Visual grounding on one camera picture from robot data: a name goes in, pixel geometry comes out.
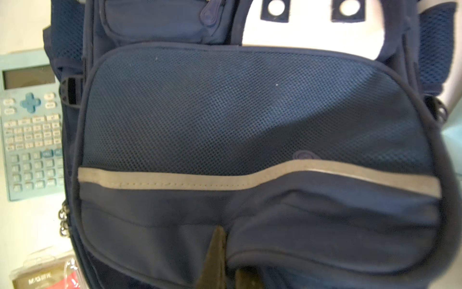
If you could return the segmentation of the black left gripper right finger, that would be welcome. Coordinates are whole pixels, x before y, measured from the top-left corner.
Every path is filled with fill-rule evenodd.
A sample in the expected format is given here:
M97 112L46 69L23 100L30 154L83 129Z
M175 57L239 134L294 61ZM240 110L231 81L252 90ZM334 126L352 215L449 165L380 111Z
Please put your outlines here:
M265 289L265 285L256 268L242 267L235 272L235 289Z

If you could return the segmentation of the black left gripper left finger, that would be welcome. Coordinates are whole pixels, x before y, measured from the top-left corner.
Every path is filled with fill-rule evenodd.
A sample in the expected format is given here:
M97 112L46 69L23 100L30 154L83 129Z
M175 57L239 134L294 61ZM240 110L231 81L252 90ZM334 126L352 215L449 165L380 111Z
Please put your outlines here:
M225 229L222 226L216 227L195 289L225 289L227 287L226 238Z

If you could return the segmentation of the red packaged item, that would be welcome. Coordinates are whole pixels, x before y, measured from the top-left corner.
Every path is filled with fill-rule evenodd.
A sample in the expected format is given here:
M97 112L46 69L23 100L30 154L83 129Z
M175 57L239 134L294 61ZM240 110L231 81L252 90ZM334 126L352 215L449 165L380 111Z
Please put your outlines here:
M36 251L10 274L15 289L86 289L88 287L72 250L55 247Z

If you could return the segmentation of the navy blue backpack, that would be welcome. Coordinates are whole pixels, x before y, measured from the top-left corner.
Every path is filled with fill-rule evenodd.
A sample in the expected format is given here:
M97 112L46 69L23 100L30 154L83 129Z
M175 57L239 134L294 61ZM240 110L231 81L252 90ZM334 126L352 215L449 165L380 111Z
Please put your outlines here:
M456 1L53 1L62 229L91 289L426 289L462 196Z

